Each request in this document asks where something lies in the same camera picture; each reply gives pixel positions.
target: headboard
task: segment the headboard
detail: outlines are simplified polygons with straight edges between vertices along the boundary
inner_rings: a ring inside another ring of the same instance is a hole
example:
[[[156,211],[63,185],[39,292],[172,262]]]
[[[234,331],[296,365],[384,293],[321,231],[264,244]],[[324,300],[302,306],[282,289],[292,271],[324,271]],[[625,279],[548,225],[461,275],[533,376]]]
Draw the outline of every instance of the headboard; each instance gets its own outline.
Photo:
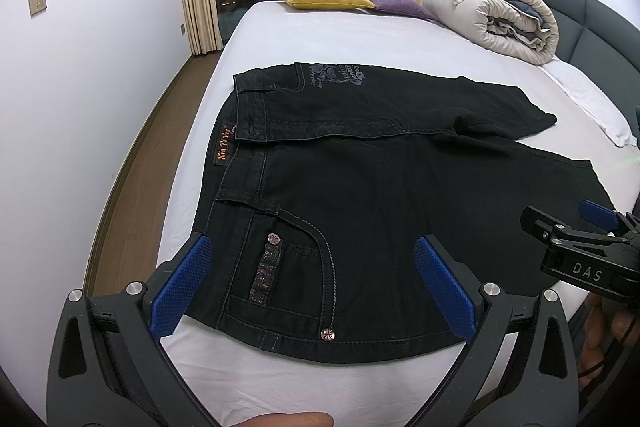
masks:
[[[640,30],[598,0],[543,0],[558,21],[556,56],[585,73],[640,138]]]

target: baseboard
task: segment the baseboard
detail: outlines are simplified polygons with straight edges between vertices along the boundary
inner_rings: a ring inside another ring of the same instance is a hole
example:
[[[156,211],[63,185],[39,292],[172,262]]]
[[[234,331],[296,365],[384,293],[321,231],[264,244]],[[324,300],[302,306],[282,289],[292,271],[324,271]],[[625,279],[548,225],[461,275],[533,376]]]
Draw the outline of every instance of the baseboard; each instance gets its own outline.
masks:
[[[98,229],[95,233],[94,237],[94,245],[91,249],[91,255],[89,256],[89,261],[87,263],[86,272],[84,274],[84,284],[82,287],[87,295],[91,296],[94,294],[94,286],[95,286],[95,276],[98,272],[98,263],[100,263],[100,256],[102,254],[102,247],[104,246],[104,241],[107,236],[107,230],[109,230],[109,225],[111,223],[111,217],[113,217],[113,212],[116,207],[116,203],[118,202],[118,198],[120,197],[120,193],[122,192],[122,188],[124,187],[124,182],[127,179],[127,175],[131,170],[131,166],[133,165],[133,161],[138,155],[138,151],[140,150],[140,146],[142,146],[142,142],[145,140],[146,134],[148,134],[149,129],[152,124],[156,120],[160,109],[164,105],[164,102],[171,94],[174,87],[180,81],[180,78],[184,74],[186,68],[193,61],[193,56],[189,57],[187,61],[180,68],[180,71],[174,76],[174,79],[171,81],[169,86],[164,90],[162,96],[156,103],[156,106],[151,111],[149,118],[146,119],[145,124],[142,126],[142,129],[138,133],[135,142],[131,146],[129,150],[129,154],[127,154],[127,158],[124,160],[124,164],[122,165],[122,169],[118,173],[118,177],[116,178],[115,183],[113,184],[113,188],[111,189],[111,194],[109,194],[109,199],[107,200],[107,204],[104,207],[104,211],[102,213],[102,217],[100,218],[100,223],[98,224]]]

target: silver screw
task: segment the silver screw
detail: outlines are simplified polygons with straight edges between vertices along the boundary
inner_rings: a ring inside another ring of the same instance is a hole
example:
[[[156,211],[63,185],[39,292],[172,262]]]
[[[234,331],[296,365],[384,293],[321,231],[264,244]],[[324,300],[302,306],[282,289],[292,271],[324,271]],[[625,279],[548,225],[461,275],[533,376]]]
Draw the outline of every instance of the silver screw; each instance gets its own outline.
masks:
[[[71,293],[69,293],[69,300],[71,302],[78,302],[81,297],[82,297],[82,290],[73,290]]]
[[[500,293],[500,286],[498,286],[495,282],[488,282],[482,287],[482,289],[484,289],[484,293],[486,293],[487,295],[491,295],[492,297],[495,297],[496,295],[498,295],[498,293]]]
[[[140,292],[142,292],[142,282],[130,282],[127,285],[127,293],[129,295],[138,295]]]
[[[549,302],[556,302],[558,300],[558,294],[553,290],[545,290],[543,295]]]
[[[325,342],[331,342],[335,338],[335,331],[324,328],[324,330],[320,331],[320,338]]]

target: wall socket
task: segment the wall socket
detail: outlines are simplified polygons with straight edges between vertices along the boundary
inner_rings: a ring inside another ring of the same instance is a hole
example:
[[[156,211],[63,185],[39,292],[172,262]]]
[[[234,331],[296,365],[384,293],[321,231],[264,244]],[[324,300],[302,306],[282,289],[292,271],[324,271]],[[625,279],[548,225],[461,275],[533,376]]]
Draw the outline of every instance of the wall socket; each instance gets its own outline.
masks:
[[[47,9],[47,0],[29,0],[29,12],[31,13],[31,17],[36,15],[36,13],[43,12]]]

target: rolled blanket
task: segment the rolled blanket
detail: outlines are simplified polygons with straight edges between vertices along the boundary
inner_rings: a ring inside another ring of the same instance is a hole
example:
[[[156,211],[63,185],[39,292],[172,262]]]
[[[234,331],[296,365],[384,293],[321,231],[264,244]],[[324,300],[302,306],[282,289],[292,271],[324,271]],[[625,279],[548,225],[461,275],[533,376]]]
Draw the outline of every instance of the rolled blanket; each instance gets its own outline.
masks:
[[[423,0],[444,25],[472,42],[531,64],[550,61],[558,24],[543,0]]]

